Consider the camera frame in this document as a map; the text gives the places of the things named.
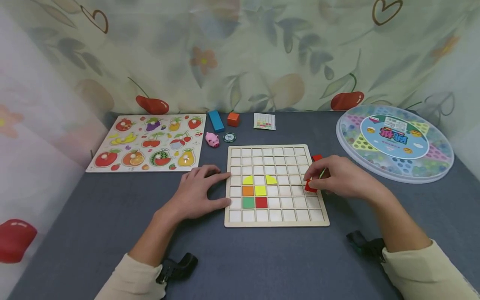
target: poker chip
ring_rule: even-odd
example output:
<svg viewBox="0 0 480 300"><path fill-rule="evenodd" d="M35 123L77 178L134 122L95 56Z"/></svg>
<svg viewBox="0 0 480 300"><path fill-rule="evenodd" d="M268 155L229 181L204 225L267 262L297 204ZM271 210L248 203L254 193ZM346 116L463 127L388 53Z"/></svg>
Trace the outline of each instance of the poker chip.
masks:
<svg viewBox="0 0 480 300"><path fill-rule="evenodd" d="M233 143L237 139L237 136L234 133L225 133L223 136L224 142Z"/></svg>

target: round plastic game box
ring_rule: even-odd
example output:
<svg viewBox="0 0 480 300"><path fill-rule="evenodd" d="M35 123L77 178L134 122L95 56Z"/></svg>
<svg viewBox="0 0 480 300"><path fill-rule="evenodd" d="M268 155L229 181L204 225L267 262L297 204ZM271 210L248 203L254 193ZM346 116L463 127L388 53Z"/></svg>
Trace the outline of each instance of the round plastic game box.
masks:
<svg viewBox="0 0 480 300"><path fill-rule="evenodd" d="M336 135L360 165L399 182L437 181L454 162L447 138L423 118L400 108L352 108L338 120Z"/></svg>

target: right hand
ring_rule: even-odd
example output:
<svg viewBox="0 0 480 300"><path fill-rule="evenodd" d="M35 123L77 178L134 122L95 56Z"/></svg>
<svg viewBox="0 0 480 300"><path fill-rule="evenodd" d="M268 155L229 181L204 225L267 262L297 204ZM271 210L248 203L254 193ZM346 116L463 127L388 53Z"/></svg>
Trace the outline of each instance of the right hand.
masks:
<svg viewBox="0 0 480 300"><path fill-rule="evenodd" d="M321 179L322 170L327 168ZM346 157L332 155L314 162L307 170L303 180L310 181L309 186L318 190L329 190L342 197L355 197L374 200L388 189L369 173L352 163Z"/></svg>

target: beige sleeve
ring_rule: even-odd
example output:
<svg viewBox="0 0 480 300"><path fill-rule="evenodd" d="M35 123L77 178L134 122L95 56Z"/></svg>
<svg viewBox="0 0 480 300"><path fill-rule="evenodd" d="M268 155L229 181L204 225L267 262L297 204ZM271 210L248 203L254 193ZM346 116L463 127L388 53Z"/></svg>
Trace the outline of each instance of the beige sleeve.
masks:
<svg viewBox="0 0 480 300"><path fill-rule="evenodd" d="M435 241L425 249L389 253L383 249L388 277L405 300L478 300L479 294Z"/></svg>
<svg viewBox="0 0 480 300"><path fill-rule="evenodd" d="M156 278L162 265L154 268L125 254L95 300L159 300L165 296L167 284Z"/></svg>

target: left hand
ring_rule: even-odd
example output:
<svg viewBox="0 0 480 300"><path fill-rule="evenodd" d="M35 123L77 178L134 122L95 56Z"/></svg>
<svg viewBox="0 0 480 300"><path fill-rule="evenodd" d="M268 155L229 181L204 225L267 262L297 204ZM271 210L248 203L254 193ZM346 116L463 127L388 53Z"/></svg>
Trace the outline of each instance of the left hand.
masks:
<svg viewBox="0 0 480 300"><path fill-rule="evenodd" d="M214 165L203 165L201 168L193 168L183 174L177 192L165 206L171 210L178 221L196 219L203 215L222 209L230 205L229 198L209 200L207 191L217 182L230 177L230 173L220 173L220 169Z"/></svg>

